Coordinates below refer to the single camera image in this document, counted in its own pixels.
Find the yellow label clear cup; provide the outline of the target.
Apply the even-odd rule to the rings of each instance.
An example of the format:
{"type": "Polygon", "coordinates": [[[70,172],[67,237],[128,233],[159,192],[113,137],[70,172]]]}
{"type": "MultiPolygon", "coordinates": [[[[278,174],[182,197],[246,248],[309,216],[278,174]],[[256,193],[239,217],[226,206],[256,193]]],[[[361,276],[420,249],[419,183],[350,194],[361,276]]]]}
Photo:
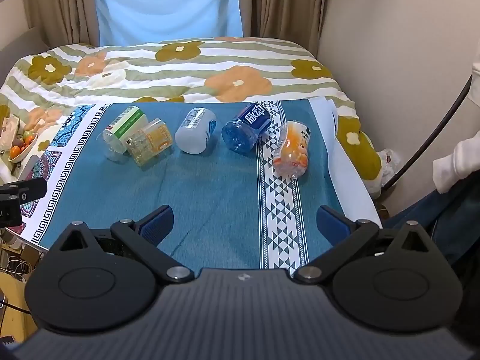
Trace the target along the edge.
{"type": "Polygon", "coordinates": [[[131,135],[126,144],[137,166],[143,167],[152,158],[172,146],[173,137],[166,123],[156,118],[131,135]]]}

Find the white barcode plastic cup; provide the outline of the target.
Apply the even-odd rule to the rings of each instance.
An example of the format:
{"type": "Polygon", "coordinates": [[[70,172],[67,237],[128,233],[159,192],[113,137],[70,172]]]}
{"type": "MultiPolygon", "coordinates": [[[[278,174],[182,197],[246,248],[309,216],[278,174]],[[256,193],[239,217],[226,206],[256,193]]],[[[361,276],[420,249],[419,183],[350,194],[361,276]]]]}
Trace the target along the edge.
{"type": "Polygon", "coordinates": [[[191,109],[175,133],[178,148],[189,155],[199,155],[207,149],[216,128],[216,115],[207,108],[191,109]]]}

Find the white plastic bag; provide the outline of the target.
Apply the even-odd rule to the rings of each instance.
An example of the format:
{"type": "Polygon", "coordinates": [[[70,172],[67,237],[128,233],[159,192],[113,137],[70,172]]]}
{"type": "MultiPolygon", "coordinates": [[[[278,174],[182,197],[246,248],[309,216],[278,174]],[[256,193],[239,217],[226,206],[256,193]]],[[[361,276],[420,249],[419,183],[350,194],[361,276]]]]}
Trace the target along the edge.
{"type": "Polygon", "coordinates": [[[400,169],[400,157],[391,149],[384,149],[377,152],[380,158],[381,169],[377,178],[370,182],[368,192],[372,199],[381,196],[382,188],[390,181],[400,169]]]}

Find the bowl of fruit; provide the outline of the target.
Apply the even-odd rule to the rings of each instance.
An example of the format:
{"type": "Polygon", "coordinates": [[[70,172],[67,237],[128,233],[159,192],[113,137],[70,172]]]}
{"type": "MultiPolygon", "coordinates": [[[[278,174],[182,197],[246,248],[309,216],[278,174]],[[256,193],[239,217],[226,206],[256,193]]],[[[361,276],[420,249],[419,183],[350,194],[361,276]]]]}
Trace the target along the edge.
{"type": "Polygon", "coordinates": [[[38,139],[38,133],[27,131],[14,139],[9,150],[8,161],[12,164],[18,164],[23,161],[27,154],[32,150],[33,144],[38,139]]]}

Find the orange cartoon label plastic cup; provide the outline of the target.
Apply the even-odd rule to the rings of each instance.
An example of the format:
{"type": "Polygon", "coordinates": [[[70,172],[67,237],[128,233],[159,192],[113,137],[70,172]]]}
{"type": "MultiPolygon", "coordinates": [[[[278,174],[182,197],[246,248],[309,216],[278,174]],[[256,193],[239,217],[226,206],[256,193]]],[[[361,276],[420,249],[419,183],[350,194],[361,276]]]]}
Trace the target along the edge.
{"type": "Polygon", "coordinates": [[[311,130],[299,121],[281,125],[280,137],[272,155],[272,166],[280,177],[299,178],[308,168],[311,130]]]}

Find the right brown curtain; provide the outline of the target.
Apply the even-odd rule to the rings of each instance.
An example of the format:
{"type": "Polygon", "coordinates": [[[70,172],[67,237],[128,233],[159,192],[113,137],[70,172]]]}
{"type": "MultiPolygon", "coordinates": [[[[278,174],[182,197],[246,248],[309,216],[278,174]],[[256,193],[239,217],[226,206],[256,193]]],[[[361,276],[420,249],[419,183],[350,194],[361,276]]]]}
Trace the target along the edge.
{"type": "Polygon", "coordinates": [[[327,0],[239,0],[245,37],[292,41],[316,55],[327,0]]]}

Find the blue plastic cup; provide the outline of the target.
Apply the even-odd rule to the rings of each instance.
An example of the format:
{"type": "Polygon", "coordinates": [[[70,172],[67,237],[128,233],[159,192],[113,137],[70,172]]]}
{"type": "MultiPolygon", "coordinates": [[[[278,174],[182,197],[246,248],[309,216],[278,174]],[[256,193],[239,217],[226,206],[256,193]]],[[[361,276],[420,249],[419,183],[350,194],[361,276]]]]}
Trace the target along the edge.
{"type": "Polygon", "coordinates": [[[257,103],[250,103],[235,119],[222,127],[221,135],[229,150],[239,154],[249,153],[261,134],[271,124],[268,109],[257,103]]]}

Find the blue patterned cloth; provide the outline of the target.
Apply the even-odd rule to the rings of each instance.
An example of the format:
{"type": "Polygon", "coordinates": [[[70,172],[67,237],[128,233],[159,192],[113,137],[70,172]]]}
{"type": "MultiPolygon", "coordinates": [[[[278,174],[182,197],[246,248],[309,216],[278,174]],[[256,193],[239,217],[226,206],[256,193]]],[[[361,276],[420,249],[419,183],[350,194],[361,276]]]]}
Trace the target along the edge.
{"type": "Polygon", "coordinates": [[[174,224],[160,249],[193,270],[203,267],[285,268],[294,271],[326,252],[335,234],[317,227],[317,210],[329,206],[351,220],[378,216],[368,191],[335,133],[335,105],[323,98],[266,103],[272,122],[246,155],[229,150],[215,131],[197,155],[167,149],[145,166],[128,156],[107,157],[103,130],[122,104],[82,106],[70,114],[31,176],[46,179],[43,199],[22,208],[19,236],[44,250],[79,219],[107,228],[140,219],[162,205],[174,224]],[[281,178],[272,152],[284,122],[311,133],[308,167],[296,180],[281,178]]]}

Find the floral striped quilt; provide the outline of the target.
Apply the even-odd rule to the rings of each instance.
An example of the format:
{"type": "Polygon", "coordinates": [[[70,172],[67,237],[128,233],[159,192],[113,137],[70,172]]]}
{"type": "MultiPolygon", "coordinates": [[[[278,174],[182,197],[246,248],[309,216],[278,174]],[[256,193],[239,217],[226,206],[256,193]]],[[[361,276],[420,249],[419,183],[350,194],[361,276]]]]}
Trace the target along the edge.
{"type": "Polygon", "coordinates": [[[17,180],[12,133],[40,137],[44,151],[71,112],[130,102],[259,102],[321,97],[334,102],[337,138],[371,196],[383,163],[362,131],[356,106],[330,70],[291,41],[216,37],[139,46],[71,44],[18,57],[1,80],[1,181],[17,180]]]}

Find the brown curtain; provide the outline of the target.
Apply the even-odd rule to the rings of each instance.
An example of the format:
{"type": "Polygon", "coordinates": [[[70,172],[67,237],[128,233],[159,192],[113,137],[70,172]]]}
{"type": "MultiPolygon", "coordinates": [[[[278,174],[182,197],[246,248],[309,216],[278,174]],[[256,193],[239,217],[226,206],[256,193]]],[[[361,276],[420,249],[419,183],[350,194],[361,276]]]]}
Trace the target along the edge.
{"type": "Polygon", "coordinates": [[[245,37],[292,41],[316,55],[327,0],[239,0],[245,37]]]}
{"type": "Polygon", "coordinates": [[[50,47],[99,45],[95,0],[23,0],[28,26],[50,47]]]}

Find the left brown curtain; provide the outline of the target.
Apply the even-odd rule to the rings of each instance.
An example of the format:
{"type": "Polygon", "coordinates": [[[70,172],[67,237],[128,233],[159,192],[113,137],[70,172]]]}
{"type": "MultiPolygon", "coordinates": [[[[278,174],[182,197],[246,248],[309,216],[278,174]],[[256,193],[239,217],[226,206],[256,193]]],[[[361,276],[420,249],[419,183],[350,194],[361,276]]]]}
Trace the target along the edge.
{"type": "Polygon", "coordinates": [[[23,0],[28,26],[50,47],[99,45],[95,0],[23,0]]]}

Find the green white label cup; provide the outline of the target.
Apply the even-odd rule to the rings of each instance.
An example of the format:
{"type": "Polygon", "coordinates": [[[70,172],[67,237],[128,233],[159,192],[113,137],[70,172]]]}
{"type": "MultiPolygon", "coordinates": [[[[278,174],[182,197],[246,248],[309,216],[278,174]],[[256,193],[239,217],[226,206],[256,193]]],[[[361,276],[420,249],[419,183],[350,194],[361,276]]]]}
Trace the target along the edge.
{"type": "Polygon", "coordinates": [[[128,106],[100,134],[106,157],[121,162],[127,152],[126,141],[147,124],[148,119],[140,108],[128,106]]]}

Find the light blue sheer curtain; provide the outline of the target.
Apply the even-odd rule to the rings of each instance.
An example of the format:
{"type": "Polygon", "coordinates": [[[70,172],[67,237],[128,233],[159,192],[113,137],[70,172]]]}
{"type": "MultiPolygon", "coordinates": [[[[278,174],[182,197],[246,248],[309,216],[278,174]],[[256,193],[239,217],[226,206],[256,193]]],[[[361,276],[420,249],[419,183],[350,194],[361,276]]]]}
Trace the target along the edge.
{"type": "Polygon", "coordinates": [[[241,37],[239,0],[95,0],[102,46],[241,37]]]}

